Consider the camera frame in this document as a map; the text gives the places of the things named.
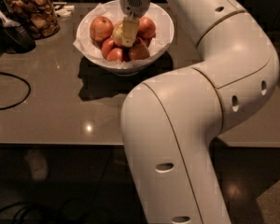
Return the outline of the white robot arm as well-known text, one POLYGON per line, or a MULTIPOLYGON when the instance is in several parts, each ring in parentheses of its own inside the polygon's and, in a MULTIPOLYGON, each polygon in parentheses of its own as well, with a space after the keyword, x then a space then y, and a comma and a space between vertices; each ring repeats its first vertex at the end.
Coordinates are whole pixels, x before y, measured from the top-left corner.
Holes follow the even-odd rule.
MULTIPOLYGON (((142 15, 150 0, 120 0, 142 15)), ((236 0, 167 0, 200 63, 152 77, 126 97, 123 145, 147 224, 231 224, 210 142, 270 99, 279 60, 236 0)))

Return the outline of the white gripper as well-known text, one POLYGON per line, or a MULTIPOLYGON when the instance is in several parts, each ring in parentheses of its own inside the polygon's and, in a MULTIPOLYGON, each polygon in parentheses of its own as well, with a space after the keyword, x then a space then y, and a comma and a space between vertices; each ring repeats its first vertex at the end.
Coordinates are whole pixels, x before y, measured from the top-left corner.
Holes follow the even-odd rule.
POLYGON ((139 19, 144 16, 150 6, 151 0, 119 0, 122 12, 127 15, 122 21, 122 45, 131 48, 135 42, 139 19))

